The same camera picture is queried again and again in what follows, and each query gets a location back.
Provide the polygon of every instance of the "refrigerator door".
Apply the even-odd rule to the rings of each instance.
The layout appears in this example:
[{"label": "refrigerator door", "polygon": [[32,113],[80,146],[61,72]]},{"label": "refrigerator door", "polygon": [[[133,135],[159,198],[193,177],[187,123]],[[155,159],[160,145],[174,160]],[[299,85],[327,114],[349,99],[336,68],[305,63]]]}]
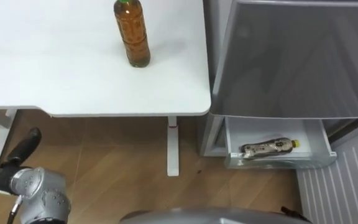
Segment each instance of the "refrigerator door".
[{"label": "refrigerator door", "polygon": [[232,2],[212,114],[358,117],[358,2]]},{"label": "refrigerator door", "polygon": [[296,171],[303,214],[312,223],[358,223],[358,128],[331,147],[333,164]]}]

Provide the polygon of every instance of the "brown liquid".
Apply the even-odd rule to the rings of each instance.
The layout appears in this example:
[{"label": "brown liquid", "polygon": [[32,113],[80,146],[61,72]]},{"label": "brown liquid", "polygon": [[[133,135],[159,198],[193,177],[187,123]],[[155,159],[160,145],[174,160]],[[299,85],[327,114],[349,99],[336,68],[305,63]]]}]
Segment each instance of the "brown liquid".
[{"label": "brown liquid", "polygon": [[142,5],[139,0],[117,0],[114,13],[129,63],[134,67],[146,67],[150,62],[150,50]]}]

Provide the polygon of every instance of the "white table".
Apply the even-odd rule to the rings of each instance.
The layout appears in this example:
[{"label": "white table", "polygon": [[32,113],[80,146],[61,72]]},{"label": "white table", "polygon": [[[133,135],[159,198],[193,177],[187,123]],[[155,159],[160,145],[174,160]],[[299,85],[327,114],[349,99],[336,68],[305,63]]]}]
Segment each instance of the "white table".
[{"label": "white table", "polygon": [[144,0],[152,61],[129,65],[114,0],[0,0],[0,155],[17,109],[54,117],[168,116],[169,176],[178,175],[177,116],[205,114],[203,2]]}]

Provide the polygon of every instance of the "refrigerator drawer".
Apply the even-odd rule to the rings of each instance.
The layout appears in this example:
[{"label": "refrigerator drawer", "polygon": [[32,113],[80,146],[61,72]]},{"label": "refrigerator drawer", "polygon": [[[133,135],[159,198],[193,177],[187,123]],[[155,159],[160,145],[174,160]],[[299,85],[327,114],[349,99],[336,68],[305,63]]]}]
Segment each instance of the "refrigerator drawer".
[{"label": "refrigerator drawer", "polygon": [[[227,157],[225,165],[231,169],[308,169],[324,167],[336,160],[321,120],[318,119],[259,119],[225,118]],[[300,146],[292,152],[250,160],[241,152],[244,144],[276,138],[298,140]]]}]

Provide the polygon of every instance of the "brown floor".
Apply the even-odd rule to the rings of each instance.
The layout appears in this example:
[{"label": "brown floor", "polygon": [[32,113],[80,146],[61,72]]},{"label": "brown floor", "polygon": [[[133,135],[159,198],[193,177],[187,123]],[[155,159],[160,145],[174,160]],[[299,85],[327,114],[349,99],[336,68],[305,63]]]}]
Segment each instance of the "brown floor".
[{"label": "brown floor", "polygon": [[[197,155],[194,118],[181,118],[179,124],[179,177],[166,175],[165,118],[50,118],[21,111],[9,145],[33,126],[42,130],[42,143],[25,164],[66,175],[70,223],[111,224],[134,210],[174,207],[274,212],[282,205],[300,207],[293,170],[227,170],[223,158]],[[13,201],[0,195],[0,223]]]}]

